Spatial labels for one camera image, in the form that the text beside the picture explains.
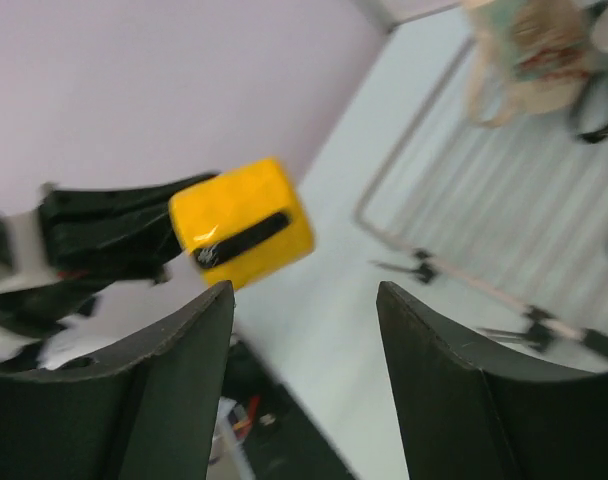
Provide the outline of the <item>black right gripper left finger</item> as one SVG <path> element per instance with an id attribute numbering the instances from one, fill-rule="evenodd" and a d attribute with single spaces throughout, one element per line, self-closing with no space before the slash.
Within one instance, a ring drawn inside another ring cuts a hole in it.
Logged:
<path id="1" fill-rule="evenodd" d="M 218 283 L 55 370 L 0 365 L 0 479 L 202 479 L 234 316 Z"/>

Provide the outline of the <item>beige decorated mug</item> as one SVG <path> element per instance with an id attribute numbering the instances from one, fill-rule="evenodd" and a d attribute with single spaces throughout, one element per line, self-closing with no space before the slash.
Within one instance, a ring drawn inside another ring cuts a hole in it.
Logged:
<path id="1" fill-rule="evenodd" d="M 487 128 L 516 113 L 545 114 L 571 105 L 596 70 L 590 17 L 574 1 L 462 1 L 470 21 L 475 60 L 467 113 Z M 503 101 L 483 114 L 485 77 L 494 73 Z"/>

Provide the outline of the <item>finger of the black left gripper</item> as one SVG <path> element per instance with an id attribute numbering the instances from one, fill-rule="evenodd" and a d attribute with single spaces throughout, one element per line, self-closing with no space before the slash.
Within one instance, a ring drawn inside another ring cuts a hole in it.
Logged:
<path id="1" fill-rule="evenodd" d="M 38 207 L 48 263 L 65 279 L 160 280 L 182 253 L 170 199 L 217 175 L 137 188 L 51 189 Z"/>

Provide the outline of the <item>silver wire dish rack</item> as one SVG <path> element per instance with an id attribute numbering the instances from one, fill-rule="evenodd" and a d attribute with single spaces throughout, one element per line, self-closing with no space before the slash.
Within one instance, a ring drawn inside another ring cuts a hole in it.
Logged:
<path id="1" fill-rule="evenodd" d="M 360 196 L 356 223 L 402 262 L 491 311 L 471 327 L 540 355 L 608 365 L 608 139 L 578 141 L 568 114 L 496 129 L 462 114 L 465 39 Z"/>

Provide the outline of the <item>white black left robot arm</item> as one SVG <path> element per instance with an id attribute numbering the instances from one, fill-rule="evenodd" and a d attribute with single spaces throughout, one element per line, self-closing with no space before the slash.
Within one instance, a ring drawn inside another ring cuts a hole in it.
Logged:
<path id="1" fill-rule="evenodd" d="M 30 341 L 0 367 L 36 368 L 45 343 L 67 330 L 63 319 L 93 316 L 109 286 L 168 282 L 168 265 L 182 252 L 169 201 L 217 175 L 122 189 L 47 182 L 34 209 L 0 212 L 0 328 Z"/>

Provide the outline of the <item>yellow mug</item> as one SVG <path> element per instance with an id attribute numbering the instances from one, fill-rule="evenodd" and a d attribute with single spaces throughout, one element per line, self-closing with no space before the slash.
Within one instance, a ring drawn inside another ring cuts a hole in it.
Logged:
<path id="1" fill-rule="evenodd" d="M 169 213 L 179 244 L 209 286 L 229 281 L 239 290 L 315 249 L 306 209 L 275 157 L 181 190 Z"/>

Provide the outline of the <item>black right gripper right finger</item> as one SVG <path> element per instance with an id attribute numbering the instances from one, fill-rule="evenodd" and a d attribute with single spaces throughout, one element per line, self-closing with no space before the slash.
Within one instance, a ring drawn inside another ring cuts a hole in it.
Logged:
<path id="1" fill-rule="evenodd" d="M 376 307 L 414 479 L 608 479 L 608 371 L 517 352 L 391 281 Z"/>

